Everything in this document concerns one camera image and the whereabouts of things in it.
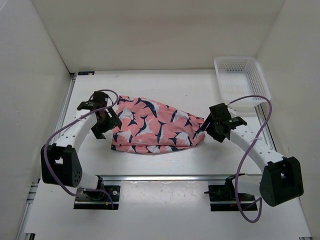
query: white plastic basket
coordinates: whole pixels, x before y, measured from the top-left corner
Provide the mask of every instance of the white plastic basket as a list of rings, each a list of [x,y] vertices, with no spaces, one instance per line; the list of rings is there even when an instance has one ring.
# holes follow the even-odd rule
[[[248,96],[260,95],[271,99],[262,69],[254,57],[219,56],[214,67],[221,96],[225,103]],[[266,100],[251,97],[233,103],[233,108],[252,108]]]

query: robotic arm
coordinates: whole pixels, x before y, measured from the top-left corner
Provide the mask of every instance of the robotic arm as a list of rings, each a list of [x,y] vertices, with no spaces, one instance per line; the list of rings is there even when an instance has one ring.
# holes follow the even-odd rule
[[[209,109],[210,115],[201,130],[220,143],[227,138],[247,151],[256,139],[247,123],[241,117],[232,118],[224,103]],[[260,168],[262,177],[241,174],[238,178],[239,193],[262,197],[272,207],[304,193],[300,163],[295,157],[284,157],[270,149],[261,139],[257,140],[248,155]],[[224,186],[223,194],[234,198],[235,176],[228,177]]]
[[[109,96],[102,91],[95,91],[92,99],[83,101],[77,108],[75,119],[107,106]],[[86,135],[92,130],[97,139],[105,139],[103,133],[122,123],[112,108],[96,111],[69,127],[59,139],[48,146],[47,157],[55,175],[63,185],[83,189],[104,189],[101,177],[83,172],[78,151]],[[45,146],[41,149],[42,180],[46,184],[57,184],[45,161]],[[92,199],[101,199],[102,192],[86,192]]]

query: white table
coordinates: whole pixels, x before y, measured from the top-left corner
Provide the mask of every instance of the white table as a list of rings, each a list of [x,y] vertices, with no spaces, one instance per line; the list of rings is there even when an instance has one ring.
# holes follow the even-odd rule
[[[77,76],[64,123],[73,119],[82,101],[100,89],[150,98],[203,118],[208,116],[210,106],[222,102],[214,70],[96,71],[94,75]],[[260,123],[255,111],[244,120],[254,132],[258,131]],[[195,176],[195,179],[210,175],[212,179],[223,179],[236,172],[244,153],[232,142],[219,143],[208,135],[199,146],[183,151],[158,155],[116,152],[110,148],[111,134],[111,131],[105,134],[105,140],[95,139],[92,132],[87,135],[78,153],[84,171],[95,175],[116,175],[118,180],[129,179],[123,176],[135,180],[142,179],[136,176],[158,176],[159,179],[170,176],[171,180],[174,179],[172,176],[177,176],[177,180],[183,179],[179,175]],[[241,172],[261,174],[249,157]],[[131,198],[122,197],[117,211],[73,210],[73,197],[65,194],[59,186],[40,182],[25,231],[35,233],[36,240],[291,240],[311,236],[299,199],[274,208],[264,204],[260,221],[250,224],[238,212],[210,212],[209,197],[202,193],[208,183],[198,182],[201,190],[198,197],[203,200],[192,207],[168,207],[162,201],[154,207],[148,204],[148,199],[144,199],[143,204],[133,204]],[[126,188],[127,182],[122,184],[123,193],[130,191]],[[145,194],[150,193],[148,189],[144,188]],[[251,218],[256,214],[248,213]]]

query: white tabletop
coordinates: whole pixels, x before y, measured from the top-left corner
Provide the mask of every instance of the white tabletop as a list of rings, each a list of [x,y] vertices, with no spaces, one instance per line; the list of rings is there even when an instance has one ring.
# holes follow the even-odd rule
[[[96,71],[76,77],[64,124],[74,118],[82,101],[100,89],[150,98],[203,118],[209,115],[210,106],[223,102],[215,70]],[[244,119],[254,132],[258,131],[255,112]],[[229,175],[236,172],[244,153],[227,139],[219,143],[207,135],[204,142],[187,150],[133,154],[111,150],[112,131],[105,136],[105,140],[97,140],[90,132],[83,141],[78,157],[84,171],[96,175]],[[249,157],[242,172],[261,174]]]
[[[204,118],[210,106],[222,102],[214,70],[96,71],[76,78],[65,123],[73,119],[79,103],[99,89],[147,97]],[[256,115],[244,119],[253,131],[260,127]],[[197,147],[158,155],[113,151],[111,133],[106,137],[96,140],[89,133],[85,138],[78,153],[84,171],[222,177],[236,172],[243,154],[232,142],[219,143],[210,136]],[[261,173],[249,157],[242,172]],[[74,197],[41,181],[25,232],[34,233],[35,240],[298,240],[311,236],[298,198],[277,207],[264,202],[261,219],[251,224],[236,211],[211,212],[207,190],[204,180],[123,181],[119,210],[74,210]],[[257,211],[247,215],[253,219]]]

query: pink fabric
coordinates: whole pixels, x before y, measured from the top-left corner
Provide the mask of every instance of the pink fabric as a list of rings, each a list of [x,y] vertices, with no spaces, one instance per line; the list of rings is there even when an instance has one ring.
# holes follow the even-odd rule
[[[120,96],[113,107],[122,122],[114,128],[111,149],[161,154],[196,146],[205,138],[204,119],[143,97]]]

